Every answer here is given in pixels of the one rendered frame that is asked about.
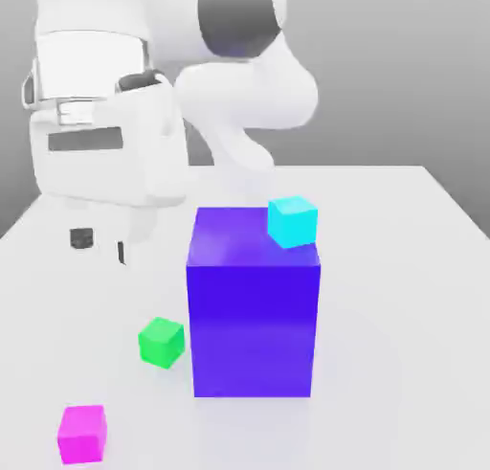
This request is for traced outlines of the small magenta cube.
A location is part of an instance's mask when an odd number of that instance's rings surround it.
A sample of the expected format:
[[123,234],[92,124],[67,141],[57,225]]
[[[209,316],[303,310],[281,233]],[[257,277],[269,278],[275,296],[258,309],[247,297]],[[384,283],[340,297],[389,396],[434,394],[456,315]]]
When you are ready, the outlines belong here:
[[107,439],[104,407],[67,407],[63,412],[56,439],[63,464],[102,461]]

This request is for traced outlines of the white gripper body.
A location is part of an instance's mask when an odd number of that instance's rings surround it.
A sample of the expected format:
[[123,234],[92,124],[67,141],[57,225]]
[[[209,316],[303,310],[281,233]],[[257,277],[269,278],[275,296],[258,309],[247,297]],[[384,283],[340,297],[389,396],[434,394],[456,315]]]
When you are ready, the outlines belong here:
[[30,137],[45,194],[129,207],[171,206],[186,196],[186,131],[162,74],[127,76],[106,99],[47,104],[32,113]]

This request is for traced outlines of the small green cube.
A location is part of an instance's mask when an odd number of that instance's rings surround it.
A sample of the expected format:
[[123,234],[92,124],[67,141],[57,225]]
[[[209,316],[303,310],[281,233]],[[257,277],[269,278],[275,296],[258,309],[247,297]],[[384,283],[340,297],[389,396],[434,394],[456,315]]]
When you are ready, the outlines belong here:
[[140,356],[144,362],[169,369],[185,351],[184,326],[155,317],[138,334]]

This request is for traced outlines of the small cyan cube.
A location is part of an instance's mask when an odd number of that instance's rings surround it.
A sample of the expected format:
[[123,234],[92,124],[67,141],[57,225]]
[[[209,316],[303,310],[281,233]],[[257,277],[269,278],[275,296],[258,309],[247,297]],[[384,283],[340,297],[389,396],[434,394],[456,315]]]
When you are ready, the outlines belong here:
[[282,248],[313,244],[317,238],[318,208],[301,196],[271,200],[268,203],[267,230]]

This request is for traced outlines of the large purple box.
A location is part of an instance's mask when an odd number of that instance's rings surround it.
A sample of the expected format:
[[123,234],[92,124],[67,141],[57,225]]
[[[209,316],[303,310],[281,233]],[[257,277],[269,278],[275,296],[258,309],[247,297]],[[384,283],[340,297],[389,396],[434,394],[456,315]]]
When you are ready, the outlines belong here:
[[197,397],[311,393],[321,261],[280,247],[264,208],[197,210],[187,259]]

